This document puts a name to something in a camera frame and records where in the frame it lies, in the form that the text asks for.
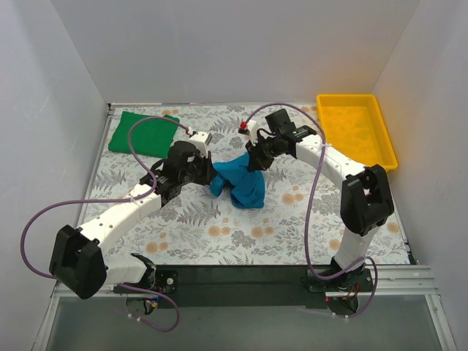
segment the folded green cloth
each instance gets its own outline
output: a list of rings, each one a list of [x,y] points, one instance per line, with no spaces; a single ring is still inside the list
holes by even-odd
[[[145,117],[147,116],[124,111],[120,123],[109,143],[109,151],[130,154],[130,147],[127,140],[129,130],[132,128],[133,124]],[[169,115],[165,117],[179,122],[178,118]],[[173,141],[177,128],[178,127],[174,123],[162,121],[160,119],[143,122],[133,131],[133,149],[137,154],[164,158],[169,152],[170,144]]]

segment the floral pattern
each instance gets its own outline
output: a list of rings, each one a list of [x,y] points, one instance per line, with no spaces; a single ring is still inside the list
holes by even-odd
[[[106,145],[94,177],[91,198],[123,197],[144,175],[131,155],[110,152],[107,145],[116,130],[123,110],[145,116],[169,114],[194,130],[209,130],[210,149],[215,162],[226,162],[245,152],[246,139],[238,126],[256,105],[182,105],[176,107],[117,107],[111,116]],[[303,106],[315,116],[315,106]],[[263,117],[280,107],[267,107],[257,120],[266,128]],[[311,125],[298,112],[288,109],[296,124]],[[174,140],[184,140],[178,130]],[[157,160],[141,159],[152,165]],[[303,226],[313,167],[291,156],[281,156],[264,173],[267,187],[265,207],[240,210],[227,192],[215,198],[207,186],[190,184],[181,196],[163,209],[143,219],[108,252],[123,256],[138,252],[156,264],[186,265],[268,265],[304,264]],[[341,242],[344,225],[339,217],[339,190],[321,177],[312,206],[309,249],[313,261],[327,264]],[[91,204],[84,208],[85,222],[98,216],[109,204]],[[393,215],[382,226],[369,247],[371,256],[382,264],[409,263],[397,218]]]

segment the crumpled blue towel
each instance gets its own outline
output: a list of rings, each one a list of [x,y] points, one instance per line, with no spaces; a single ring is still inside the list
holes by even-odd
[[[229,162],[213,165],[218,175],[213,179],[210,190],[220,196],[225,185],[231,185],[231,200],[237,208],[262,208],[265,200],[265,179],[262,171],[249,172],[249,154]]]

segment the orange plastic container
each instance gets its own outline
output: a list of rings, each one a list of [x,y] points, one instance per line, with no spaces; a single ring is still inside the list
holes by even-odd
[[[327,143],[368,166],[398,167],[393,146],[372,94],[317,95],[317,114]]]

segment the purple cable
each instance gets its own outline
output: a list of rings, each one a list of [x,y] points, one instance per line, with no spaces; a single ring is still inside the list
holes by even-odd
[[[312,266],[312,262],[310,260],[310,254],[309,254],[309,223],[310,223],[310,213],[312,212],[312,202],[314,201],[314,196],[315,196],[315,190],[317,188],[317,184],[319,181],[319,176],[320,173],[322,172],[322,166],[323,166],[323,160],[325,159],[325,151],[326,151],[326,146],[325,146],[325,132],[323,131],[322,127],[320,124],[315,121],[312,116],[310,116],[307,112],[303,111],[297,106],[294,106],[292,104],[288,104],[286,102],[272,102],[269,104],[265,104],[263,106],[260,106],[258,109],[256,109],[254,112],[252,112],[249,117],[247,117],[246,123],[252,119],[253,116],[255,116],[257,113],[259,113],[261,110],[263,110],[266,107],[270,106],[288,106],[291,107],[292,109],[302,113],[312,121],[313,124],[319,129],[320,131],[320,136],[322,137],[322,150],[320,152],[320,158],[319,158],[319,163],[317,165],[317,172],[315,173],[314,181],[312,182],[312,189],[310,191],[309,195],[309,204],[307,205],[307,212],[306,212],[306,224],[304,225],[304,249],[306,252],[306,261],[307,265],[309,267],[309,270],[311,271],[312,275],[315,278],[321,279],[321,280],[332,280],[335,279],[338,276],[341,276],[345,274],[349,269],[351,269],[354,265],[358,263],[362,263],[364,261],[364,257],[360,257],[357,260],[354,260],[352,263],[350,263],[346,268],[343,268],[340,272],[337,272],[335,274],[332,274],[331,276],[321,276],[319,275],[314,267]]]
[[[125,289],[136,291],[138,293],[142,292],[142,293],[145,293],[145,294],[152,294],[152,295],[159,296],[160,298],[164,298],[167,302],[169,302],[171,305],[174,306],[175,313],[176,313],[175,322],[169,328],[159,327],[158,325],[150,322],[149,320],[146,320],[144,318],[141,318],[140,316],[136,316],[136,315],[131,314],[131,316],[134,317],[136,320],[138,320],[138,318],[140,318],[141,322],[143,322],[146,325],[149,325],[150,327],[156,329],[157,331],[161,331],[163,333],[167,333],[168,331],[173,330],[177,326],[179,320],[181,320],[181,311],[178,309],[177,303],[172,298],[170,298],[169,296],[161,294],[160,292],[156,292],[156,291],[153,291],[153,290],[140,289],[139,287],[131,287],[131,286],[126,285],[126,284],[118,284],[118,286],[119,287],[124,287]]]
[[[375,292],[377,291],[377,281],[379,280],[379,272],[377,270],[377,264],[375,263],[374,259],[370,256],[367,256],[366,257],[367,260],[370,260],[371,263],[372,263],[372,267],[374,268],[374,286],[372,287],[372,291],[371,291],[371,295],[369,296],[369,298],[367,299],[366,303],[364,304],[364,306],[362,306],[359,311],[356,311],[356,313],[354,314],[346,314],[346,315],[343,315],[343,314],[335,314],[335,316],[338,316],[340,318],[354,318],[354,317],[357,317],[358,315],[364,313],[364,311],[367,310],[367,308],[370,306],[372,300],[374,300],[374,296],[375,296]],[[330,313],[327,313],[327,312],[320,312],[320,311],[312,311],[312,310],[309,310],[309,309],[300,309],[299,311],[301,312],[306,312],[306,313],[312,313],[312,314],[319,314],[321,316],[327,316],[327,317],[333,317],[333,314],[330,314]]]
[[[26,265],[26,267],[28,267],[32,272],[34,272],[35,274],[37,274],[38,276],[43,276],[44,278],[50,278],[50,279],[55,279],[55,277],[51,274],[48,274],[48,273],[44,273],[44,272],[41,272],[39,271],[38,269],[36,269],[28,260],[27,256],[26,256],[26,250],[25,250],[25,241],[26,241],[26,234],[28,233],[28,230],[30,228],[30,226],[34,223],[34,221],[36,219],[38,219],[41,215],[43,215],[45,212],[47,211],[50,211],[52,210],[53,208],[57,208],[57,207],[60,207],[60,206],[65,206],[65,205],[76,205],[76,204],[84,204],[84,203],[129,203],[133,200],[139,200],[143,197],[146,197],[148,195],[150,195],[155,189],[156,189],[156,177],[155,175],[150,171],[150,169],[143,163],[143,161],[140,159],[140,157],[135,153],[135,150],[133,149],[133,145],[132,145],[132,135],[133,135],[133,131],[136,127],[138,127],[140,124],[142,124],[143,122],[146,122],[146,121],[151,121],[151,120],[154,120],[154,119],[160,119],[160,120],[163,120],[163,121],[168,121],[170,123],[174,123],[174,124],[177,124],[180,128],[182,129],[185,129],[186,132],[189,131],[189,128],[188,127],[185,127],[184,125],[176,122],[176,121],[173,121],[172,119],[169,119],[169,118],[166,118],[166,117],[159,117],[159,116],[150,116],[150,117],[146,117],[146,118],[143,118],[141,120],[139,120],[137,123],[133,124],[132,128],[130,128],[129,130],[129,134],[128,134],[128,137],[127,137],[127,140],[128,140],[128,143],[129,143],[129,148],[130,148],[130,152],[132,153],[133,157],[137,160],[137,162],[140,164],[141,167],[143,167],[143,169],[149,173],[149,175],[151,176],[152,180],[153,180],[153,186],[151,187],[151,189],[149,189],[147,192],[145,192],[144,194],[141,194],[141,195],[138,195],[138,196],[135,196],[133,199],[131,198],[124,198],[124,199],[89,199],[89,200],[68,200],[68,201],[62,201],[60,203],[54,203],[52,205],[49,205],[45,208],[43,208],[41,211],[37,212],[35,215],[33,215],[33,217],[28,221],[28,223],[26,223],[26,226],[24,227],[23,229],[23,232],[21,234],[21,240],[20,240],[20,252],[21,252],[21,258],[23,259],[23,262],[24,264]]]

